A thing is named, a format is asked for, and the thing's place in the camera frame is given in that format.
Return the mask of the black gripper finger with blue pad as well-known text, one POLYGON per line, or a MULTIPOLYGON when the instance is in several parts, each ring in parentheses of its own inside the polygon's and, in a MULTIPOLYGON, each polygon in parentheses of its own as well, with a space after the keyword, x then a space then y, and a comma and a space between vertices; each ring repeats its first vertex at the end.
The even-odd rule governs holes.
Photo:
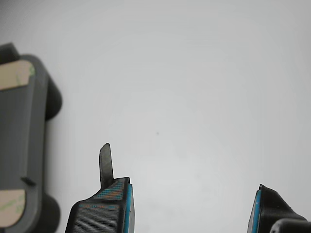
POLYGON ((311 222, 297 214, 277 191, 260 184, 247 231, 249 233, 310 233, 311 222))

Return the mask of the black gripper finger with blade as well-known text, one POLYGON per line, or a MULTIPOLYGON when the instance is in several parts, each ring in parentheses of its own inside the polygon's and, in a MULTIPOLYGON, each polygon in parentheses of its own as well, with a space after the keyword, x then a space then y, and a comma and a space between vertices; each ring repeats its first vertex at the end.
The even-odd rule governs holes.
POLYGON ((114 178, 109 143, 99 153, 101 187, 70 210, 67 233, 134 233, 134 193, 129 177, 114 178))

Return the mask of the dark part-holding gripper finger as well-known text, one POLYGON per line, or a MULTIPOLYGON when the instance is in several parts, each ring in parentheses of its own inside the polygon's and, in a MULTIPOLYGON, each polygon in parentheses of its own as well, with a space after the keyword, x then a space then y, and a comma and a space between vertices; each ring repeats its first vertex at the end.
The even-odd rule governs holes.
POLYGON ((13 43, 0 45, 0 65, 18 61, 20 54, 13 43))
POLYGON ((47 184, 47 159, 46 152, 47 146, 47 121, 54 118, 62 107, 62 96, 57 85, 53 81, 50 75, 47 75, 47 98, 46 98, 46 110, 45 110, 45 122, 44 122, 44 139, 43 139, 43 192, 42 192, 42 205, 41 213, 36 225, 37 233, 54 233, 60 222, 60 207, 56 199, 46 193, 45 185, 47 184))

